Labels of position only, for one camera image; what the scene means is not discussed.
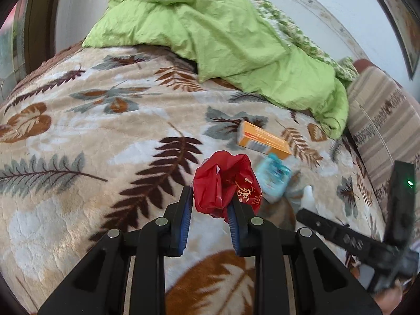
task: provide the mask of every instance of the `barcode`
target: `barcode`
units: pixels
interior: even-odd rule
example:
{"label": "barcode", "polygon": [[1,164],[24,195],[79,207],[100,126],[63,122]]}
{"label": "barcode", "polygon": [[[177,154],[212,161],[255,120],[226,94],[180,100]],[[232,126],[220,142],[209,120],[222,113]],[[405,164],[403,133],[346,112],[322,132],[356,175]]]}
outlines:
{"label": "barcode", "polygon": [[249,140],[248,145],[246,147],[252,150],[259,151],[261,153],[266,153],[268,150],[270,150],[269,146],[255,142],[253,140]]}

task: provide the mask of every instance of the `striped cushion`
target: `striped cushion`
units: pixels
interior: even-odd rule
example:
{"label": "striped cushion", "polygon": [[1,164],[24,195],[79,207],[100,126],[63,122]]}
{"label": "striped cushion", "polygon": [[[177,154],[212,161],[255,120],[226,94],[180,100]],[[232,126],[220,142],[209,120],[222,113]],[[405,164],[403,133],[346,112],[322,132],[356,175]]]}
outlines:
{"label": "striped cushion", "polygon": [[[348,128],[368,171],[386,219],[394,160],[416,165],[420,180],[419,105],[379,68],[371,66],[348,87]],[[420,239],[420,191],[416,193],[415,239]]]}

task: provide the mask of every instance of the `picture frame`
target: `picture frame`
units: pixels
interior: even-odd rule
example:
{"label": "picture frame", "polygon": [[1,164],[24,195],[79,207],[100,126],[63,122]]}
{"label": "picture frame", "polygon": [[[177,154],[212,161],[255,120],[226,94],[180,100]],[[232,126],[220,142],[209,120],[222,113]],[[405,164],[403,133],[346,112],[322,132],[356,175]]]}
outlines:
{"label": "picture frame", "polygon": [[405,0],[378,0],[400,43],[412,80],[420,59],[420,18]]}

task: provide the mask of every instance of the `orange box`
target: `orange box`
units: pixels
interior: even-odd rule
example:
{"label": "orange box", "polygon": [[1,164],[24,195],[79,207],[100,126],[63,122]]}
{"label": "orange box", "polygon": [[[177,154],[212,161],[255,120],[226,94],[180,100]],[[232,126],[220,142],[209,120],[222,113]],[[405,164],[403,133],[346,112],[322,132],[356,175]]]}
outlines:
{"label": "orange box", "polygon": [[238,127],[238,144],[264,154],[274,153],[282,160],[291,155],[285,140],[246,121],[242,121]]}

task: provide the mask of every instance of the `wall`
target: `wall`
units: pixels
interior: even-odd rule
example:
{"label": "wall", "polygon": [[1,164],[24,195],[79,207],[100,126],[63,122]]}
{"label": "wall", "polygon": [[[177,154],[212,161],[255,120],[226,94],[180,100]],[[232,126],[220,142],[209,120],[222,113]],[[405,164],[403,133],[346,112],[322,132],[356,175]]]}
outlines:
{"label": "wall", "polygon": [[377,0],[318,0],[342,24],[371,62],[420,101],[420,63],[411,81],[398,39]]}
{"label": "wall", "polygon": [[[373,63],[387,71],[420,101],[420,68],[411,81],[400,44],[377,0],[318,1],[353,35]],[[106,5],[107,0],[60,0],[56,51],[83,39],[102,16]]]}

